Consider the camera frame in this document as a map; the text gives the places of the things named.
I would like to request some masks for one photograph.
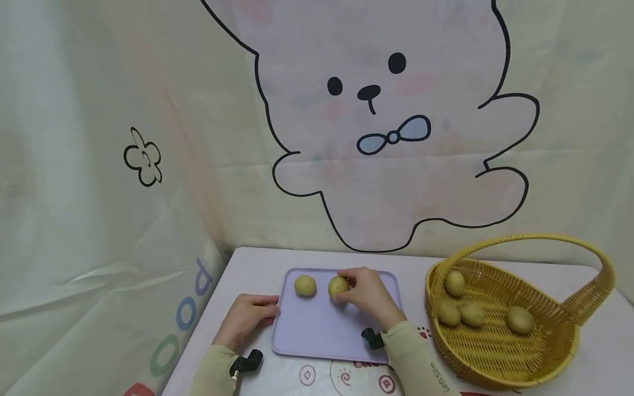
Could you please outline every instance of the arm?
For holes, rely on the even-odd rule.
[[[407,321],[376,271],[352,268],[339,271],[353,288],[334,297],[372,315],[381,328],[390,366],[401,379],[406,396],[460,396],[449,376],[431,356],[414,325]]]
[[[237,358],[234,351],[211,345],[198,366],[190,396],[232,396],[236,381],[229,376],[229,368]]]
[[[406,396],[460,396],[412,323],[400,322],[383,334],[383,341]]]
[[[232,396],[236,381],[229,369],[238,358],[234,352],[256,327],[270,326],[280,314],[279,296],[241,294],[233,302],[220,330],[200,361],[190,396]]]

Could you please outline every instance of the right hand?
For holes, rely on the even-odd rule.
[[[384,331],[407,320],[405,314],[387,292],[378,273],[373,269],[367,267],[342,269],[337,271],[337,274],[347,278],[352,289],[335,295],[333,298],[335,302],[355,305],[374,317]]]

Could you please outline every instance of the white fabric backdrop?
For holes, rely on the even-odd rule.
[[[232,20],[264,12],[248,0],[209,5]],[[507,233],[570,234],[604,249],[634,298],[634,4],[498,6],[512,52],[500,92],[541,105],[530,137],[494,160],[526,175],[526,201],[490,227],[425,222],[395,253],[442,257]],[[191,302],[198,314],[234,247],[348,250],[318,195],[274,183],[285,152],[254,55],[199,0],[1,2],[0,112],[7,395],[158,394],[174,363],[169,335],[182,350]],[[576,249],[536,246],[482,257],[594,264]],[[199,262],[213,279],[202,295]]]

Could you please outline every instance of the small potato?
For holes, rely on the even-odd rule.
[[[312,297],[317,293],[317,283],[308,275],[300,275],[295,279],[295,292],[298,296]]]
[[[438,303],[438,321],[447,326],[460,324],[460,310],[455,302],[445,300]]]
[[[517,334],[528,334],[535,328],[535,319],[522,307],[511,307],[507,312],[507,325]]]
[[[330,298],[348,290],[350,290],[350,284],[346,278],[335,276],[332,278],[330,283],[328,283],[328,294],[330,295]]]
[[[469,326],[480,327],[484,323],[484,309],[479,304],[467,302],[460,307],[462,321]]]
[[[458,271],[451,271],[444,279],[444,289],[453,297],[462,297],[465,293],[465,277]]]

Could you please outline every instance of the blue bow tie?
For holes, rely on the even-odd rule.
[[[387,135],[369,134],[362,136],[357,141],[357,150],[365,155],[374,155],[381,150],[387,143],[396,144],[401,140],[406,142],[419,142],[429,137],[432,130],[432,124],[429,118],[424,115],[415,115],[403,122],[396,131],[390,131]]]

